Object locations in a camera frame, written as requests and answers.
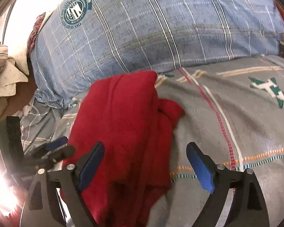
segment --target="circular emblem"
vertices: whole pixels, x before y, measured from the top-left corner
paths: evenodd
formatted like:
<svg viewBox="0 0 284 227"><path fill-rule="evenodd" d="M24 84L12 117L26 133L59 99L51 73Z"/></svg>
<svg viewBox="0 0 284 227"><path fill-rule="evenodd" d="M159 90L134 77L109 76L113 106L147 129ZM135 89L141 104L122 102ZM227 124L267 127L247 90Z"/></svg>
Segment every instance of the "circular emblem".
<svg viewBox="0 0 284 227"><path fill-rule="evenodd" d="M91 0L70 0L63 8L62 20L64 26L74 29L81 25L81 21L86 15L88 9L91 9Z"/></svg>

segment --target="blue gripper pad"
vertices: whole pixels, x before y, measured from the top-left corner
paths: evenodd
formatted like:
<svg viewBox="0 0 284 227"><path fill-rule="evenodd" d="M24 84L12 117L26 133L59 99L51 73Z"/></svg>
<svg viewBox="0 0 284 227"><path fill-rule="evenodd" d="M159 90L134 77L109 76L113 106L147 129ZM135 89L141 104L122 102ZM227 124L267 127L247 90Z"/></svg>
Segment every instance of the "blue gripper pad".
<svg viewBox="0 0 284 227"><path fill-rule="evenodd" d="M85 190L90 185L104 157L104 152L105 152L104 144L98 142L98 144L93 148L91 156L88 158L85 166L80 172L79 182L76 186L80 192Z"/></svg>
<svg viewBox="0 0 284 227"><path fill-rule="evenodd" d="M186 156L195 171L202 188L212 194L215 189L213 174L202 160L206 155L201 152L194 142L190 142L186 147Z"/></svg>
<svg viewBox="0 0 284 227"><path fill-rule="evenodd" d="M63 136L63 137L60 137L57 140L47 144L45 149L47 151L53 151L53 150L65 145L65 144L67 144L67 137Z"/></svg>

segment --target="metal screw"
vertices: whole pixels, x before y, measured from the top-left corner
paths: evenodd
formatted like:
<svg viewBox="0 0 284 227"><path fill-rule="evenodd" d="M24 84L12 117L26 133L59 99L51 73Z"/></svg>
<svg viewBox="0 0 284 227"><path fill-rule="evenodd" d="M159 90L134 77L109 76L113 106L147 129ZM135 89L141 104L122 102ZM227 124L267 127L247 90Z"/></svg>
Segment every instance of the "metal screw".
<svg viewBox="0 0 284 227"><path fill-rule="evenodd" d="M254 173L254 171L253 171L252 169L250 169L250 168L247 168L247 169L246 169L246 172L247 172L248 174L253 174L253 173Z"/></svg>
<svg viewBox="0 0 284 227"><path fill-rule="evenodd" d="M38 174L43 174L45 172L45 170L43 168L39 169Z"/></svg>
<svg viewBox="0 0 284 227"><path fill-rule="evenodd" d="M69 164L67 167L67 170L72 170L75 168L75 165L74 164Z"/></svg>
<svg viewBox="0 0 284 227"><path fill-rule="evenodd" d="M225 165L223 165L223 164L217 164L217 168L218 168L219 170L224 170L224 169L225 169Z"/></svg>

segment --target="red towel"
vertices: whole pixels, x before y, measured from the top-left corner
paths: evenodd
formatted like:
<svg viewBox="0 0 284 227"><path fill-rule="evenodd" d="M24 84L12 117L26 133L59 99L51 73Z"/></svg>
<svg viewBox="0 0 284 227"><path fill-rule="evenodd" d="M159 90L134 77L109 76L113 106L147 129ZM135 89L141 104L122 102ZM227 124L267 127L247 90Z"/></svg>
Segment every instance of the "red towel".
<svg viewBox="0 0 284 227"><path fill-rule="evenodd" d="M173 128L183 109L159 99L155 72L95 82L82 102L68 144L75 163L97 142L105 156L82 197L102 227L145 226L152 205L170 187Z"/></svg>

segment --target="red stripe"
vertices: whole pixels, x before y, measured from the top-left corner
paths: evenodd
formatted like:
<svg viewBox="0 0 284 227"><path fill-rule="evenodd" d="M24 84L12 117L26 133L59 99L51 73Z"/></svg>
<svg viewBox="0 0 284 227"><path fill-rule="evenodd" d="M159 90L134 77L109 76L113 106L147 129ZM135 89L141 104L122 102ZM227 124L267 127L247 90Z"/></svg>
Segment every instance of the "red stripe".
<svg viewBox="0 0 284 227"><path fill-rule="evenodd" d="M190 79L182 72L182 69L178 69L178 71L186 78L186 80L188 81L188 83L190 84L193 84ZM207 101L209 107L216 113L216 116L217 116L217 119L218 119L218 122L220 124L220 128L221 128L221 131L223 133L223 136L227 142L227 145L228 145L228 149L229 149L229 155L230 155L230 164L231 164L231 169L233 171L236 170L236 162L235 162L235 159L234 159L234 156L233 156L233 147L231 145L231 142L230 140L228 139L228 136L226 134L226 131L225 131L225 128L224 128L224 125L223 125L223 122L222 122L222 119L221 119L221 116L220 114L215 110L214 106L212 105L211 103L211 100L208 99L208 97L206 96L206 94L204 93L204 91L201 89L200 86L197 85L197 88L200 92L200 94L204 97L204 99Z"/></svg>

